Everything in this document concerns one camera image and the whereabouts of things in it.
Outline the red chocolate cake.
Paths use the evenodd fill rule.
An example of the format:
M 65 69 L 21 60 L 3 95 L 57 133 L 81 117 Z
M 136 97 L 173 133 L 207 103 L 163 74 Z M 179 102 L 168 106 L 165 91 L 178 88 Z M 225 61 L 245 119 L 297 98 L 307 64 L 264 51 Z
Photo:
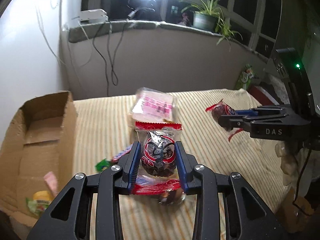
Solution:
M 236 111 L 226 104 L 223 99 L 207 107 L 205 111 L 212 116 L 215 122 L 218 122 L 219 117 L 222 115 L 237 115 Z M 232 137 L 243 131 L 242 128 L 225 128 L 225 130 L 228 132 L 228 142 L 231 142 Z

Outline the round jelly cup snack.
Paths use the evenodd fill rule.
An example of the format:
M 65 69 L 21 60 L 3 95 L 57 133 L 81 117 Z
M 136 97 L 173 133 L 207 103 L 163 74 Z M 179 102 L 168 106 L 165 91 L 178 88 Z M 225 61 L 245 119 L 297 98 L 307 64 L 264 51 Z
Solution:
M 49 191 L 38 191 L 33 194 L 32 198 L 26 198 L 25 201 L 28 210 L 36 217 L 40 217 L 53 199 Z

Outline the pink candy packet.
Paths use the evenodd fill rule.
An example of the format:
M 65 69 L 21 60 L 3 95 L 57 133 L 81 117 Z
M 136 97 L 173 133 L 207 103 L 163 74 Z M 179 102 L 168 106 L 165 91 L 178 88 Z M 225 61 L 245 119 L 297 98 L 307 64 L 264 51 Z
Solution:
M 53 197 L 56 197 L 59 194 L 59 191 L 58 181 L 55 174 L 52 171 L 50 171 L 43 177 L 43 179 Z

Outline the green candy packet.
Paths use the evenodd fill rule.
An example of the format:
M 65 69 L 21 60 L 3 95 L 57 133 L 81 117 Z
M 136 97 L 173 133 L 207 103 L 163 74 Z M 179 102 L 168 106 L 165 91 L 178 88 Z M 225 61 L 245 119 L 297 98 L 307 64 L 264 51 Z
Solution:
M 103 172 L 105 169 L 109 168 L 110 166 L 112 166 L 112 161 L 103 159 L 95 165 L 95 170 L 98 173 L 100 173 Z

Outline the brown snack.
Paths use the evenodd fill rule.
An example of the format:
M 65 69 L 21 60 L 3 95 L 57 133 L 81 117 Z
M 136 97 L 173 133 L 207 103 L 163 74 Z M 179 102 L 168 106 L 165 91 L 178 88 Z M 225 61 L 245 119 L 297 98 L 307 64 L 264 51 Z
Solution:
M 159 195 L 158 202 L 161 205 L 180 205 L 185 200 L 186 194 L 179 189 L 169 189 Z

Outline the Snickers bar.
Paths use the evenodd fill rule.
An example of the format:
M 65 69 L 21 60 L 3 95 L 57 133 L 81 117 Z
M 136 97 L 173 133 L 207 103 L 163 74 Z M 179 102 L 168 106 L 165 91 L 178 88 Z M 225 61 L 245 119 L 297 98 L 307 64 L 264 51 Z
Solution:
M 117 163 L 119 161 L 119 159 L 128 154 L 130 151 L 131 151 L 131 148 L 132 148 L 132 144 L 127 146 L 124 150 L 122 150 L 121 152 L 119 152 L 117 155 L 115 155 L 112 159 L 111 159 L 111 162 L 112 163 Z

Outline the packaged sliced bread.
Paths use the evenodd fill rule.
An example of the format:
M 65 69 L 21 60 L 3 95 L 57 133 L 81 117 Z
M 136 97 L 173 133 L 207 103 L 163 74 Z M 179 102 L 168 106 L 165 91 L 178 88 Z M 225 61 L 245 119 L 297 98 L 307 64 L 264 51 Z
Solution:
M 127 115 L 130 128 L 138 122 L 175 123 L 177 98 L 171 94 L 142 87 Z

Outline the green snack bag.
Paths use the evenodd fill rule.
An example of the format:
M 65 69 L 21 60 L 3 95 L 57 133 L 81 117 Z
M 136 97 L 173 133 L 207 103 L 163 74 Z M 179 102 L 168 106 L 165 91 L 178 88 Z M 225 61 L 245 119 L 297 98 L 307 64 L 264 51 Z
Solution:
M 254 78 L 256 78 L 256 74 L 253 70 L 253 67 L 250 64 L 246 64 L 237 79 L 234 89 L 248 90 L 249 85 Z

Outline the white glove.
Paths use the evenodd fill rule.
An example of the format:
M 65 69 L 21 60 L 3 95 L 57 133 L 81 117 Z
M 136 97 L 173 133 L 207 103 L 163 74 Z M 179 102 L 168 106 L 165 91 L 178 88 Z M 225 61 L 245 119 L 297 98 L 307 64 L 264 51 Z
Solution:
M 308 156 L 308 148 L 298 146 L 297 142 L 280 141 L 275 145 L 276 156 L 280 159 L 280 168 L 283 173 L 283 185 L 293 189 L 294 196 L 304 197 L 309 189 L 311 179 L 302 174 L 303 165 Z

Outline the brown cardboard box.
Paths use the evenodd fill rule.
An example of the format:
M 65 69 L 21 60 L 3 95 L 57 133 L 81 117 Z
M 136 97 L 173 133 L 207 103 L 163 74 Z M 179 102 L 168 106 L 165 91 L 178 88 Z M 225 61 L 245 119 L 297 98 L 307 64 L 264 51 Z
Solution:
M 1 208 L 19 223 L 37 222 L 26 200 L 48 190 L 48 172 L 59 190 L 72 178 L 76 119 L 71 92 L 59 92 L 26 101 L 11 120 L 1 146 Z

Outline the potted spider plant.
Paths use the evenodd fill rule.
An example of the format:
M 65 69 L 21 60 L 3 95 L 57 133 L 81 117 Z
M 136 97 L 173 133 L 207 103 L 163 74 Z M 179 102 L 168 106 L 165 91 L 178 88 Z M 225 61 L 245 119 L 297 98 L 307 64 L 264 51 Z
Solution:
M 218 46 L 222 41 L 227 41 L 229 49 L 231 49 L 231 41 L 236 37 L 243 39 L 242 35 L 232 29 L 224 17 L 223 10 L 219 6 L 220 0 L 199 0 L 200 4 L 189 4 L 181 10 L 185 13 L 190 10 L 194 14 L 193 26 L 201 30 L 209 31 L 211 33 L 219 34 L 216 45 Z

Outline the white power strip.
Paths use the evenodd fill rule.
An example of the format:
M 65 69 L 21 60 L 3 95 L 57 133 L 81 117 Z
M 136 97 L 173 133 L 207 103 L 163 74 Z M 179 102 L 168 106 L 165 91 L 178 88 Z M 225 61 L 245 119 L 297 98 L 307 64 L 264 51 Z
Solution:
M 108 22 L 107 12 L 103 9 L 92 9 L 81 11 L 79 14 L 79 21 L 81 23 L 104 23 Z

